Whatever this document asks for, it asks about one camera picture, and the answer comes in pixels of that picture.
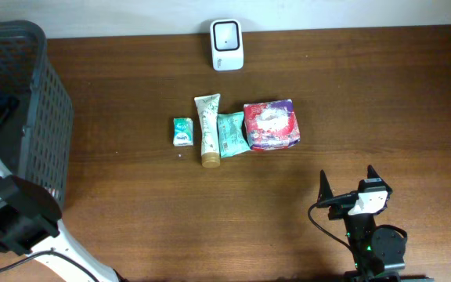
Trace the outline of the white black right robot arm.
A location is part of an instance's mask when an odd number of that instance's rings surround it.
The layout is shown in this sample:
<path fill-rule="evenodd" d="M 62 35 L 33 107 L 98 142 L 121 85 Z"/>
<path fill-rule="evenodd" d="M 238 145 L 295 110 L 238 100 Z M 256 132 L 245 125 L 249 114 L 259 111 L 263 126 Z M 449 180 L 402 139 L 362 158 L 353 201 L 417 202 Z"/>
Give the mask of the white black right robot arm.
<path fill-rule="evenodd" d="M 396 226 L 375 223 L 374 217 L 387 208 L 392 188 L 367 167 L 367 177 L 358 188 L 335 196 L 324 171 L 319 174 L 319 195 L 311 208 L 327 208 L 328 219 L 345 223 L 347 240 L 343 241 L 321 226 L 319 230 L 343 244 L 351 253 L 355 270 L 344 274 L 343 281 L 400 281 L 399 271 L 406 264 L 407 232 Z"/>

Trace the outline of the white green cream tube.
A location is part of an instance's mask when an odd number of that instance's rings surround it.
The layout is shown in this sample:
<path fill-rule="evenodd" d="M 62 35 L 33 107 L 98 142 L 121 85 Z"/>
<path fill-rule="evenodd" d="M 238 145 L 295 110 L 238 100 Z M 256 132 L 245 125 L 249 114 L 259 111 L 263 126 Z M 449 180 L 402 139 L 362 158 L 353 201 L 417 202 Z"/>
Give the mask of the white green cream tube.
<path fill-rule="evenodd" d="M 201 163 L 205 168 L 220 166 L 220 149 L 218 145 L 218 107 L 219 93 L 194 98 L 201 128 Z"/>

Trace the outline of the teal pocket tissue pack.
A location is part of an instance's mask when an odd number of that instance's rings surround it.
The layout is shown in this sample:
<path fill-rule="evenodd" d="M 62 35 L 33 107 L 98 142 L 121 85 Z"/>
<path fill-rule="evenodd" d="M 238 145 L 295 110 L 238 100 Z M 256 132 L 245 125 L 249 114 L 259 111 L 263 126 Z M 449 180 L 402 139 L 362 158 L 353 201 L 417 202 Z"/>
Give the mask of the teal pocket tissue pack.
<path fill-rule="evenodd" d="M 192 146 L 193 145 L 193 120 L 187 117 L 178 117 L 173 119 L 174 124 L 174 146 Z"/>

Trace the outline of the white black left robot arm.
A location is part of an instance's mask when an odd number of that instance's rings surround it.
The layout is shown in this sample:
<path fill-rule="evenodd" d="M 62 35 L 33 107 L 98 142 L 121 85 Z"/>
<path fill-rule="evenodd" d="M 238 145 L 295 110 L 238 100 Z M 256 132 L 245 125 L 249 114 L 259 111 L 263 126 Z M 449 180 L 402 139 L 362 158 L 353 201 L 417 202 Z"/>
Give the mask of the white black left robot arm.
<path fill-rule="evenodd" d="M 24 258 L 0 273 L 36 260 L 65 281 L 124 279 L 75 240 L 46 188 L 12 174 L 0 160 L 0 252 L 10 251 Z"/>

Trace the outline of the teal wipes packet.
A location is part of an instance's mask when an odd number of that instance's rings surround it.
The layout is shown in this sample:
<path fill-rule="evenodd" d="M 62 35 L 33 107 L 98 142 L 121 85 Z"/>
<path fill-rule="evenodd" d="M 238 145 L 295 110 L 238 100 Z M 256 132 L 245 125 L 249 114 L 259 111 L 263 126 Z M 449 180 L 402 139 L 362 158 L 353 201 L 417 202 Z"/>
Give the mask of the teal wipes packet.
<path fill-rule="evenodd" d="M 221 158 L 250 151 L 243 134 L 244 113 L 218 115 L 218 137 Z"/>

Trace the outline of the red purple tissue pack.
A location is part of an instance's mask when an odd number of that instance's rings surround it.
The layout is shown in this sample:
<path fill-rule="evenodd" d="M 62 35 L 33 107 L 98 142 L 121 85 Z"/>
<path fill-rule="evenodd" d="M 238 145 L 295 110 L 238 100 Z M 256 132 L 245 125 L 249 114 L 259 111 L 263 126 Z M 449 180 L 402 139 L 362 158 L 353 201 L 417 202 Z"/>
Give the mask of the red purple tissue pack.
<path fill-rule="evenodd" d="M 301 140 L 291 99 L 245 104 L 244 124 L 252 150 L 285 149 Z"/>

